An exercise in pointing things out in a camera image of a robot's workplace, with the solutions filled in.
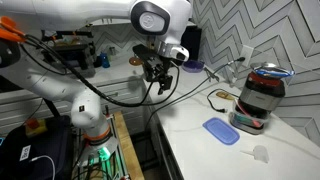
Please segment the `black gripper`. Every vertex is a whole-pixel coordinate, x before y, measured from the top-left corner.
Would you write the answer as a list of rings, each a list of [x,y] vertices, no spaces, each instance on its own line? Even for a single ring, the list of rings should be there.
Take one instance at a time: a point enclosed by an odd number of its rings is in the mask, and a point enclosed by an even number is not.
[[[164,91],[169,90],[173,79],[168,74],[170,61],[163,61],[154,50],[143,44],[134,46],[133,52],[143,62],[142,67],[146,80],[148,82],[159,82],[158,94],[162,95]]]

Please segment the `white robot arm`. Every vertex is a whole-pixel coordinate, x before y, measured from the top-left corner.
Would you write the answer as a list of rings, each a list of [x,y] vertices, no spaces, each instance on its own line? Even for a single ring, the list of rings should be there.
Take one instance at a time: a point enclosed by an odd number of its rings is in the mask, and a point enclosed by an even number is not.
[[[175,58],[189,52],[181,46],[192,5],[187,0],[1,0],[1,41],[27,39],[24,28],[76,30],[108,17],[128,19],[141,34],[157,37],[156,52]],[[72,103],[72,123],[84,131],[93,148],[106,149],[109,124],[100,107],[102,94],[83,77],[56,75],[21,58],[1,60],[1,75],[45,99]]]

